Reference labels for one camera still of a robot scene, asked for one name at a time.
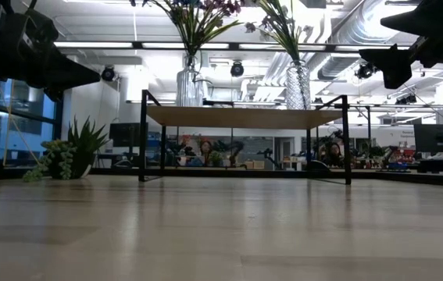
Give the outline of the black metal table frame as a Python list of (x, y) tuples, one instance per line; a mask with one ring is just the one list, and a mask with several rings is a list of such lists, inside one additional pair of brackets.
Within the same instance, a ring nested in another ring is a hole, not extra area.
[[(55, 42), (55, 46), (61, 49), (116, 49), (116, 50), (179, 50), (180, 43), (176, 42), (140, 42), (140, 41), (60, 41)], [(303, 43), (299, 45), (299, 50), (302, 52), (311, 53), (331, 53), (342, 55), (359, 55), (361, 49), (388, 49), (385, 44), (321, 44), (321, 43)], [(206, 51), (258, 51), (258, 52), (282, 52), (282, 47), (277, 47), (276, 43), (208, 43), (207, 47), (204, 45), (201, 50)], [(349, 104), (349, 108), (359, 107), (363, 105)], [(4, 164), (0, 164), (0, 169), (4, 169)], [(344, 177), (345, 172), (326, 172), (325, 170), (308, 169), (305, 172), (262, 172), (262, 171), (246, 171), (235, 168), (221, 169), (221, 168), (195, 168), (195, 169), (166, 169), (162, 175), (159, 169), (147, 169), (147, 174), (142, 182), (146, 182), (146, 176), (186, 176), (186, 177), (222, 177), (222, 178), (285, 178), (285, 179), (339, 179)], [(139, 177), (138, 169), (132, 172), (126, 172), (125, 169), (117, 172), (102, 172), (95, 171), (96, 174), (108, 175), (135, 175)], [(443, 175), (431, 175), (429, 173), (389, 173), (389, 172), (352, 172), (353, 179), (369, 179), (369, 180), (391, 180), (407, 183), (420, 183), (443, 186)]]

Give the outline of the wooden shelf black frame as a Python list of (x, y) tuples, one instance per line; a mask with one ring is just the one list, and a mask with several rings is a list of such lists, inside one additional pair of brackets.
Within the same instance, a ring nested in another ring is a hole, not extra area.
[(316, 106), (313, 110), (280, 110), (267, 108), (205, 108), (205, 107), (170, 107), (162, 106), (148, 91), (141, 92), (140, 115), (140, 152), (139, 180), (143, 181), (146, 170), (145, 150), (147, 145), (147, 118), (157, 122), (162, 127), (160, 173), (165, 173), (166, 128), (175, 127), (206, 127), (230, 129), (258, 130), (305, 130), (306, 131), (306, 163), (311, 162), (312, 130), (334, 121), (342, 120), (344, 145), (344, 179), (345, 184), (352, 183), (352, 168), (348, 126), (348, 97), (341, 95), (327, 103)]

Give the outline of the black computer monitor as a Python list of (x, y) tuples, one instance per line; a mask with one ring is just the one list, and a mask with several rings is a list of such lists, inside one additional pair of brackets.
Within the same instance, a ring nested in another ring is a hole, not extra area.
[(113, 147), (139, 147), (141, 141), (140, 123), (111, 123), (109, 139)]
[(418, 152), (443, 152), (443, 124), (416, 124), (413, 129)]

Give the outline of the blue flower bunch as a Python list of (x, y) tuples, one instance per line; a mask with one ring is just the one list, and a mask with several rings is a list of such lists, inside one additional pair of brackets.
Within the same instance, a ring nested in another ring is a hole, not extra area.
[(223, 21), (239, 14), (246, 0), (129, 0), (129, 3), (133, 7), (160, 8), (177, 28), (185, 52), (193, 56), (204, 44), (241, 24), (238, 20)]

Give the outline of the person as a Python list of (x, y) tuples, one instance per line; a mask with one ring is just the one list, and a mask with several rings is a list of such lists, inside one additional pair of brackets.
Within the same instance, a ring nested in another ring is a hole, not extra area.
[(344, 158), (341, 154), (341, 148), (337, 143), (329, 143), (326, 146), (323, 162), (330, 167), (344, 167)]
[(213, 164), (213, 146), (208, 140), (203, 140), (200, 144), (200, 152), (203, 157), (203, 165), (206, 167), (214, 166)]

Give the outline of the purple flower bunch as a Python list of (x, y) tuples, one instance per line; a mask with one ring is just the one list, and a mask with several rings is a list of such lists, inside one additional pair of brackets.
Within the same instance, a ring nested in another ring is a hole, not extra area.
[(195, 55), (205, 43), (240, 25), (238, 20), (223, 21), (240, 13), (244, 3), (244, 0), (189, 0), (185, 14), (187, 53)]

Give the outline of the clear glass vase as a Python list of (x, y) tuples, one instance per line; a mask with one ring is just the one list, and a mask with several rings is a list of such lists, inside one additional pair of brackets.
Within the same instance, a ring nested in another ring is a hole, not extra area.
[(196, 57), (194, 55), (185, 55), (183, 58), (183, 69), (177, 73), (176, 106), (203, 106), (205, 82), (203, 76), (195, 67)]
[(310, 110), (310, 72), (303, 61), (291, 62), (286, 71), (285, 86), (287, 109)]

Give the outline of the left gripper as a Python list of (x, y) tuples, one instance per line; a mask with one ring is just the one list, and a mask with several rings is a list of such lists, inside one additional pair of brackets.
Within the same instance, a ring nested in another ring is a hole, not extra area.
[(30, 0), (27, 10), (15, 12), (11, 0), (0, 0), (0, 80), (23, 80), (43, 88), (53, 102), (64, 90), (100, 81), (100, 74), (71, 59), (55, 47), (59, 32)]

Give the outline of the pinkish white flower bunch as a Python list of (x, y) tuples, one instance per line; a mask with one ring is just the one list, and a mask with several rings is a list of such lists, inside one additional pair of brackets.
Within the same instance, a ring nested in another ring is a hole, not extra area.
[[(253, 6), (257, 6), (257, 7), (259, 7), (259, 5), (258, 5), (258, 2), (259, 2), (259, 0), (250, 0), (250, 3), (253, 5)], [(310, 25), (305, 25), (305, 24), (303, 24), (303, 23), (298, 23), (298, 21), (296, 20), (296, 18), (295, 18), (295, 12), (294, 12), (294, 3), (293, 3), (293, 0), (289, 0), (289, 5), (286, 5), (288, 8), (290, 8), (291, 7), (291, 4), (293, 4), (293, 12), (292, 12), (292, 14), (293, 14), (293, 17), (294, 17), (294, 19), (295, 19), (295, 22), (300, 26), (300, 27), (308, 27), (308, 29), (305, 31), (305, 33), (302, 35), (302, 38), (300, 39), (300, 44), (301, 43), (304, 43), (305, 42), (305, 40), (306, 40), (306, 38), (309, 36), (309, 35), (311, 35), (312, 34), (312, 32), (313, 32), (313, 27), (312, 26), (310, 26)], [(260, 21), (260, 23), (256, 23), (256, 22), (247, 22), (246, 24), (245, 24), (245, 29), (246, 29), (246, 33), (253, 33), (253, 32), (255, 32), (255, 31), (259, 31), (260, 32), (260, 34), (263, 36), (263, 39), (264, 39), (264, 41), (268, 41), (268, 40), (273, 40), (273, 39), (271, 39), (271, 38), (269, 38), (269, 37), (265, 37), (264, 36), (264, 34), (262, 34), (261, 33), (261, 31), (258, 29), (258, 26), (261, 24), (261, 21)]]

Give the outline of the green succulent plant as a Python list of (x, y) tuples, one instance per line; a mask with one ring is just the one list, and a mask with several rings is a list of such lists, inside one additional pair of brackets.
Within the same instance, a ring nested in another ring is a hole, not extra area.
[(69, 125), (66, 140), (44, 141), (45, 149), (37, 160), (37, 165), (23, 175), (23, 181), (34, 182), (43, 176), (56, 180), (74, 180), (81, 178), (92, 167), (95, 153), (108, 143), (105, 125), (96, 128), (96, 123), (86, 119), (79, 129), (77, 119)]

